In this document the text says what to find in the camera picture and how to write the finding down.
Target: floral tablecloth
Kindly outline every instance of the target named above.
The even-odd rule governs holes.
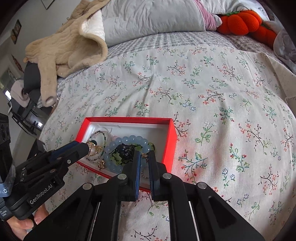
[[[174,120],[172,173],[206,182],[266,240],[296,204],[296,119],[265,54],[228,47],[178,46],[124,54],[68,78],[43,128],[48,150],[73,141],[88,116]],[[105,178],[74,164],[46,206],[53,211],[85,182]],[[140,192],[122,203],[119,240],[170,240],[167,202]]]

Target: gray checkered bedsheet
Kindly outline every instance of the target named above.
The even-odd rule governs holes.
[[[265,44],[257,42],[249,36],[221,35],[218,32],[212,31],[162,33],[130,40],[109,48],[107,60],[142,50],[200,44],[207,44],[209,46],[225,46],[256,53],[264,52],[278,60],[272,49]],[[57,99],[61,97],[65,83],[70,81],[74,76],[79,75],[82,71],[83,70],[77,71],[65,79],[58,78]],[[38,108],[43,107],[41,98],[39,99],[37,106]]]

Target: human hand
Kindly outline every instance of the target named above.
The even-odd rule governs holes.
[[[34,221],[38,225],[42,220],[48,216],[48,211],[45,208],[45,204],[40,206],[34,216]],[[20,239],[23,240],[24,237],[28,234],[26,229],[31,229],[34,224],[30,219],[18,220],[16,217],[12,217],[7,220],[7,223],[11,227],[13,233]]]

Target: stuffed toy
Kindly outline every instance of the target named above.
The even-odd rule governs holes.
[[[276,33],[262,25],[261,17],[252,10],[232,12],[220,17],[221,26],[217,31],[221,34],[250,34],[255,40],[274,48]]]

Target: silver rivet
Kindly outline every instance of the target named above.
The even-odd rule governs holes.
[[[164,179],[171,179],[171,178],[172,178],[172,174],[170,174],[170,173],[168,173],[168,172],[167,172],[167,173],[164,173],[164,174],[163,174],[163,178],[164,178]]]
[[[204,182],[200,182],[200,183],[198,183],[197,186],[198,186],[200,189],[206,189],[206,188],[207,188],[207,184],[204,183]]]
[[[89,189],[91,189],[91,184],[90,183],[85,183],[85,184],[83,184],[82,188],[84,190],[89,190]]]
[[[119,174],[119,175],[117,176],[117,178],[118,178],[119,180],[124,180],[124,179],[127,178],[127,176],[126,176],[124,173],[121,173],[121,174]]]

